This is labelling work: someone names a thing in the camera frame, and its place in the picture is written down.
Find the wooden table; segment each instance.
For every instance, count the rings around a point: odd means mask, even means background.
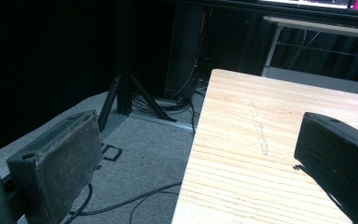
[[[213,70],[172,223],[351,223],[293,169],[306,111],[358,129],[358,94]]]

